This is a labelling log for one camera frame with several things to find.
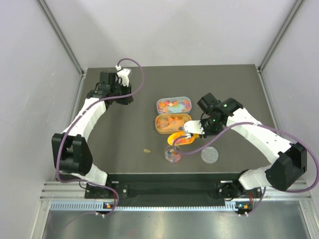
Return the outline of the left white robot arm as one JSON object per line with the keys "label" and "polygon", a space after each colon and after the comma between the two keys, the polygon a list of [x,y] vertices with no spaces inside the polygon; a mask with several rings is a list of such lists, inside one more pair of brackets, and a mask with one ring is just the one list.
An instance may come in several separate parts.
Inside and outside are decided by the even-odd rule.
{"label": "left white robot arm", "polygon": [[62,133],[53,135],[53,161],[59,181],[91,183],[104,198],[112,194],[109,175],[94,164],[88,139],[95,124],[112,103],[128,105],[133,101],[130,74],[128,68],[115,72],[102,71],[99,82],[87,94],[71,125]]}

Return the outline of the clear round jar lid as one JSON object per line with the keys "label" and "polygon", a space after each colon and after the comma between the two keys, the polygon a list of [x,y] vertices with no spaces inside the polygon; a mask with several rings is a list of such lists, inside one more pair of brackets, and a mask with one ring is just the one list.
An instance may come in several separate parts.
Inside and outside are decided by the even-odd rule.
{"label": "clear round jar lid", "polygon": [[216,148],[208,146],[201,151],[201,158],[205,163],[212,164],[218,160],[219,153]]}

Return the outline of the clear round jar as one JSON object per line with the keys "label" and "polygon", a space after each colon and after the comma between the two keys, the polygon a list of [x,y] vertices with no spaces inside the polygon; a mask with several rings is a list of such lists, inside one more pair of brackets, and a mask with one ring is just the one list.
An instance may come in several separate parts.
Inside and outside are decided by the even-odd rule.
{"label": "clear round jar", "polygon": [[164,151],[166,160],[169,163],[178,163],[181,159],[181,154],[179,153],[179,151],[180,148],[178,146],[169,145]]}

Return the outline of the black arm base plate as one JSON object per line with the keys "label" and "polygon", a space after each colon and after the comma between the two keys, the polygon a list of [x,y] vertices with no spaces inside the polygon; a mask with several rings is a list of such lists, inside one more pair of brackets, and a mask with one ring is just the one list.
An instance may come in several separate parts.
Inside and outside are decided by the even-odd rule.
{"label": "black arm base plate", "polygon": [[235,198],[214,182],[112,182],[119,206],[221,206]]}

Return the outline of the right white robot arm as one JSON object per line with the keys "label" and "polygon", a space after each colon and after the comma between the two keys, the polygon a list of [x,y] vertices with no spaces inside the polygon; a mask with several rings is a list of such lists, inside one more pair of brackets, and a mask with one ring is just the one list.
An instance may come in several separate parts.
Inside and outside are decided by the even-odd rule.
{"label": "right white robot arm", "polygon": [[236,196],[244,197],[252,189],[260,187],[287,191],[306,172],[305,147],[265,128],[235,99],[221,102],[208,93],[197,104],[208,115],[199,122],[201,137],[217,136],[230,128],[255,146],[270,163],[266,167],[243,171],[232,183]]}

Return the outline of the orange plastic scoop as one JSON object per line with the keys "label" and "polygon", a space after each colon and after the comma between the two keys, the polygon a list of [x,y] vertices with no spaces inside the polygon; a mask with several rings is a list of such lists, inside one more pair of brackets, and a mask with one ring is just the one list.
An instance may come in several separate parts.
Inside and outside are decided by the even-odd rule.
{"label": "orange plastic scoop", "polygon": [[173,146],[177,145],[188,145],[188,144],[192,144],[196,138],[200,138],[199,134],[185,134],[183,131],[180,132],[176,132],[171,134],[168,139],[167,142],[169,145]]}

